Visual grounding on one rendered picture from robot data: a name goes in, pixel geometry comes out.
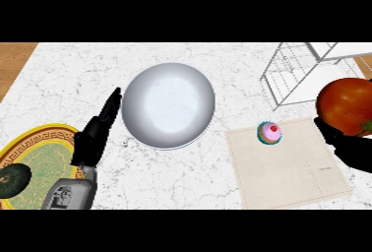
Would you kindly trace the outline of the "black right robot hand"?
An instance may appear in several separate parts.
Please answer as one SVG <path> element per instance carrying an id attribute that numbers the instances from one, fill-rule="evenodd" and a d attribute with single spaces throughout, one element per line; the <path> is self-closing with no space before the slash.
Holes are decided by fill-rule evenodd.
<path id="1" fill-rule="evenodd" d="M 365 172 L 372 173 L 372 139 L 346 136 L 324 120 L 315 118 L 325 142 L 334 146 L 334 154 L 343 163 Z"/>

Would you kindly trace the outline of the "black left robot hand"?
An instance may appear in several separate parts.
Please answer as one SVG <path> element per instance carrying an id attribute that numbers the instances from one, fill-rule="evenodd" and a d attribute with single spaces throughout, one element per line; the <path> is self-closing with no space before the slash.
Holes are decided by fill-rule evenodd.
<path id="1" fill-rule="evenodd" d="M 74 134 L 71 164 L 76 166 L 85 165 L 95 167 L 99 163 L 107 147 L 110 131 L 118 116 L 121 98 L 121 89 L 116 88 L 99 115 L 92 117 L 85 130 Z"/>

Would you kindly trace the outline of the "red tomato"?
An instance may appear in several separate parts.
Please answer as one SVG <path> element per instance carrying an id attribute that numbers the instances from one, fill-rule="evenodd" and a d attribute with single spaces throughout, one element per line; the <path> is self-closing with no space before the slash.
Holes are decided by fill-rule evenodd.
<path id="1" fill-rule="evenodd" d="M 316 108 L 319 118 L 346 136 L 372 135 L 372 80 L 333 81 L 319 93 Z"/>

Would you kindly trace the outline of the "beige placemat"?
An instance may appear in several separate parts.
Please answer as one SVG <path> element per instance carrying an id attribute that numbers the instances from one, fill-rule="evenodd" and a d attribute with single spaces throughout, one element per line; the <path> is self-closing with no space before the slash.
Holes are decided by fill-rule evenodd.
<path id="1" fill-rule="evenodd" d="M 247 209 L 290 209 L 352 194 L 315 120 L 284 121 L 279 127 L 276 145 L 259 141 L 256 127 L 226 132 Z"/>

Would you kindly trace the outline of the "yellow patterned round plate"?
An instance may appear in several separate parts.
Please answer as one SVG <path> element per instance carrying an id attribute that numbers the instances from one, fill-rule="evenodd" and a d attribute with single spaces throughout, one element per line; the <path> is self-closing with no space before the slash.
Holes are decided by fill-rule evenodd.
<path id="1" fill-rule="evenodd" d="M 83 178 L 71 165 L 73 137 L 77 129 L 67 124 L 46 124 L 27 131 L 0 151 L 0 168 L 25 164 L 33 173 L 30 185 L 11 199 L 0 199 L 0 210 L 39 210 L 48 191 L 59 178 Z"/>

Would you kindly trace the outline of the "pink frosted cupcake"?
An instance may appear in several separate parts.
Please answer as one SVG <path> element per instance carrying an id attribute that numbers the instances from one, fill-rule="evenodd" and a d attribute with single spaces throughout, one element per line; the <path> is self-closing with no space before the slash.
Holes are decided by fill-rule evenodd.
<path id="1" fill-rule="evenodd" d="M 257 139 L 265 145 L 276 145 L 282 140 L 282 130 L 276 123 L 263 121 L 257 127 Z"/>

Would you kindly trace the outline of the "white oval plate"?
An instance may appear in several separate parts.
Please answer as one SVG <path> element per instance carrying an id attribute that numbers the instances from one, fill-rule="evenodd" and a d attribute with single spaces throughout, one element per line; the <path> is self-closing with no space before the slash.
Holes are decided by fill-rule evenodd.
<path id="1" fill-rule="evenodd" d="M 147 146 L 175 150 L 204 134 L 216 111 L 216 93 L 206 75 L 182 63 L 145 69 L 123 98 L 123 119 L 135 139 Z"/>

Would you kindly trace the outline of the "dark green squash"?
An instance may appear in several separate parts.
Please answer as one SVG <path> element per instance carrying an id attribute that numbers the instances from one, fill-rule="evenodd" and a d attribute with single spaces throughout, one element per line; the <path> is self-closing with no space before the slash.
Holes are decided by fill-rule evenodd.
<path id="1" fill-rule="evenodd" d="M 0 199 L 15 197 L 27 188 L 33 173 L 23 163 L 12 163 L 0 169 Z"/>

